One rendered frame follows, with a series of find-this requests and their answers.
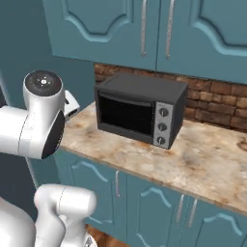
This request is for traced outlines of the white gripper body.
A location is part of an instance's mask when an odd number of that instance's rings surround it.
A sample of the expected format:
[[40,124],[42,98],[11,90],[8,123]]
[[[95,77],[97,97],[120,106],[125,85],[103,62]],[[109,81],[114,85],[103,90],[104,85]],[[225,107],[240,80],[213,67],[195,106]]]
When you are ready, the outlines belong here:
[[80,105],[78,104],[75,97],[68,91],[65,90],[65,119],[70,120],[73,116],[77,115],[80,111]]

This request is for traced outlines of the teal base cupboard door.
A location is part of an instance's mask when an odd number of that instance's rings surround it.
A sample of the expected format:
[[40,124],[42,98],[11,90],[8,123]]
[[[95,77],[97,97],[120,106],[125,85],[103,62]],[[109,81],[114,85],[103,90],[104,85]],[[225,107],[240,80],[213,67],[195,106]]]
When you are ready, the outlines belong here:
[[60,182],[96,193],[95,212],[86,223],[126,242],[126,174],[119,172],[120,197],[116,196],[116,169],[68,151],[54,154]]
[[188,197],[184,195],[176,222],[181,193],[134,176],[127,177],[127,243],[131,247],[178,247]]
[[247,247],[247,216],[197,200],[191,228],[194,199],[189,201],[180,247]]

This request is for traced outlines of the dark grey toaster oven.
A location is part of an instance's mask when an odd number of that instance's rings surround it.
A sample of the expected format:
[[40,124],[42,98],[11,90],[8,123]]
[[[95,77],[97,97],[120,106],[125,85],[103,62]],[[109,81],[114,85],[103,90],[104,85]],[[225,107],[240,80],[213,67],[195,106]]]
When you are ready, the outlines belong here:
[[[168,150],[182,126],[187,89],[184,82],[118,72],[95,85],[97,128]],[[169,111],[166,117],[161,108]]]

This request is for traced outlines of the teal wall cupboard door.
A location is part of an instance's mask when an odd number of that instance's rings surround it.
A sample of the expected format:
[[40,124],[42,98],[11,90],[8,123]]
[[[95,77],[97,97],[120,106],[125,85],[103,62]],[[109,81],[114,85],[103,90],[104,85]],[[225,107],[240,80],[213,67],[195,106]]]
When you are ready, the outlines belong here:
[[42,0],[55,56],[155,69],[160,0],[147,2],[146,56],[141,55],[143,0]]
[[156,69],[247,84],[247,0],[176,0],[170,59],[170,0],[161,0]]

